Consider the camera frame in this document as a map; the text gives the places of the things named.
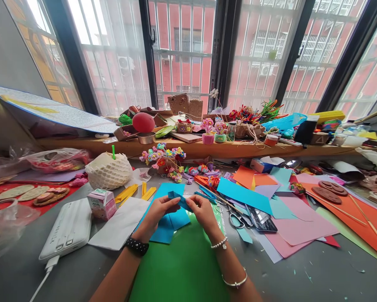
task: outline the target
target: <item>silver bangle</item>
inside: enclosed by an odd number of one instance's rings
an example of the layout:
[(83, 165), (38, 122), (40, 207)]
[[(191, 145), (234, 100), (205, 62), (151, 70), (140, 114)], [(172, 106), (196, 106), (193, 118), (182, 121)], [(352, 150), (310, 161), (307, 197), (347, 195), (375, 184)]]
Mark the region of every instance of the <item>silver bangle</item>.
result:
[(225, 238), (224, 238), (222, 241), (220, 241), (218, 244), (216, 244), (216, 245), (212, 245), (212, 246), (211, 246), (211, 249), (216, 249), (216, 248), (218, 248), (218, 247), (220, 247), (220, 246), (222, 246), (224, 250), (227, 249), (227, 246), (226, 246), (226, 244), (225, 244), (226, 241), (227, 241), (227, 237), (225, 237)]
[(225, 279), (223, 278), (223, 275), (222, 275), (223, 282), (224, 282), (226, 285), (228, 285), (228, 286), (236, 287), (237, 289), (239, 289), (239, 286), (242, 285), (242, 284), (247, 280), (247, 272), (246, 272), (245, 267), (243, 267), (243, 269), (244, 269), (244, 272), (246, 273), (246, 277), (244, 278), (243, 281), (240, 281), (239, 283), (236, 283), (236, 282), (235, 282), (234, 284), (230, 284), (230, 283), (227, 283), (227, 282), (225, 281)]

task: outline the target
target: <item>wooden shelf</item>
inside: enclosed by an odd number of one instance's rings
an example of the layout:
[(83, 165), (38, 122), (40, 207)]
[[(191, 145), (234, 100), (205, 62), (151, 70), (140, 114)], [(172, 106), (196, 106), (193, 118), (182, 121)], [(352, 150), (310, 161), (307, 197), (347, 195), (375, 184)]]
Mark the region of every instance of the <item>wooden shelf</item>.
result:
[[(185, 153), (187, 153), (187, 159), (201, 159), (208, 155), (213, 158), (239, 158), (239, 157), (262, 157), (262, 156), (329, 156), (329, 155), (357, 155), (354, 147), (337, 147), (337, 146), (313, 146), (308, 145), (307, 149), (303, 147), (295, 147), (283, 143), (278, 143), (274, 147), (265, 147), (264, 149), (258, 149), (254, 145), (249, 145), (242, 142), (234, 143), (214, 143), (212, 145), (204, 145), (202, 141), (195, 143), (185, 143), (183, 141), (166, 138), (157, 140), (155, 144), (141, 145), (138, 139), (132, 139), (130, 141), (121, 141), (115, 143), (103, 143), (104, 139), (96, 138), (76, 138), (70, 140), (59, 140), (53, 138), (42, 138), (38, 142), (46, 150), (58, 149), (58, 148), (76, 148), (87, 149), (92, 155), (98, 156), (103, 152), (111, 152), (112, 145), (114, 144), (117, 153), (124, 153), (128, 157), (140, 156), (143, 151), (147, 151), (152, 146), (156, 146), (157, 143), (167, 143), (167, 148), (181, 147)], [(363, 147), (363, 149), (374, 150), (377, 152), (377, 148)]]

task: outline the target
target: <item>pink flower pot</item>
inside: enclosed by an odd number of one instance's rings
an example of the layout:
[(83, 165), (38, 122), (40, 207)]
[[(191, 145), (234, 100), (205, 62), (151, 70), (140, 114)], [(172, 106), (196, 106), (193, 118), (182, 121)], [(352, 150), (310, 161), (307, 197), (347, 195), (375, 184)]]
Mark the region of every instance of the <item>pink flower pot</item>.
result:
[(206, 145), (212, 145), (215, 135), (210, 133), (202, 134), (202, 142)]

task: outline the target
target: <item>glass pane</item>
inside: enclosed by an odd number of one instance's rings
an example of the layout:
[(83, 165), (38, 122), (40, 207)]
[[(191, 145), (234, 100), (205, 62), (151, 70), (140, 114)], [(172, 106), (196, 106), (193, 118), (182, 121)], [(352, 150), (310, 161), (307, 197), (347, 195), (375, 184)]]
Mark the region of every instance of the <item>glass pane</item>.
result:
[(316, 0), (281, 113), (314, 113), (367, 0)]
[(151, 106), (138, 0), (68, 0), (99, 111)]
[(300, 0), (244, 0), (229, 92), (231, 109), (274, 98)]
[(208, 110), (216, 0), (149, 1), (156, 43), (153, 45), (157, 101), (167, 109), (167, 97), (187, 93)]
[(336, 110), (347, 119), (366, 116), (377, 101), (377, 30), (353, 73)]
[(83, 109), (42, 0), (5, 0), (54, 101)]

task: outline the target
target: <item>white cable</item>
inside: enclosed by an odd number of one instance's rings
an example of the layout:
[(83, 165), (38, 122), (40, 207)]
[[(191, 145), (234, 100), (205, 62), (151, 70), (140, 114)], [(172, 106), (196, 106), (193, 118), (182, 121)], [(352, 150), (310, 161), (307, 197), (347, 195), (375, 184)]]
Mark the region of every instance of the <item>white cable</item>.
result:
[(35, 291), (35, 293), (33, 294), (33, 297), (30, 299), (29, 302), (33, 302), (34, 298), (36, 298), (39, 290), (42, 288), (44, 282), (46, 281), (47, 277), (49, 276), (50, 272), (53, 270), (53, 267), (58, 263), (58, 259), (60, 258), (60, 255), (57, 255), (53, 258), (51, 258), (48, 262), (47, 262), (47, 265), (46, 265), (46, 275), (44, 276), (42, 282), (40, 283), (39, 287), (37, 288), (37, 290)]

